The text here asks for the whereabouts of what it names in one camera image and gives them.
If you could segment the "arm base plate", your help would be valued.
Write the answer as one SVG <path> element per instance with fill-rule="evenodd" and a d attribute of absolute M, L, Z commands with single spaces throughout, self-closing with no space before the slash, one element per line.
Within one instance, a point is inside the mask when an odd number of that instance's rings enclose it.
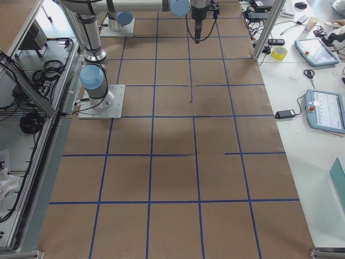
<path fill-rule="evenodd" d="M 124 84 L 108 85 L 108 93 L 104 100 L 92 99 L 84 90 L 83 98 L 88 101 L 82 102 L 78 113 L 79 119 L 120 119 L 122 116 L 123 100 L 125 96 Z"/>
<path fill-rule="evenodd" d="M 132 21 L 122 26 L 116 20 L 109 20 L 108 17 L 105 18 L 101 31 L 100 37 L 103 38 L 114 38 L 114 37 L 132 37 L 134 33 L 135 17 Z"/>

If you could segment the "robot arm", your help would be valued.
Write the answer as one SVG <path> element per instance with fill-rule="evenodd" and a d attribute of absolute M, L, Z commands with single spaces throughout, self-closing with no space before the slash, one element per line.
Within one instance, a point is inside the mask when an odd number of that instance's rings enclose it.
<path fill-rule="evenodd" d="M 110 30 L 118 32 L 122 27 L 129 25 L 134 18 L 132 12 L 108 13 L 108 27 Z"/>
<path fill-rule="evenodd" d="M 64 8 L 74 13 L 76 30 L 84 46 L 88 63 L 108 64 L 102 43 L 111 38 L 132 38 L 136 17 L 133 12 L 170 12 L 184 17 L 189 37 L 196 43 L 202 38 L 203 20 L 210 11 L 210 1 L 61 1 Z"/>

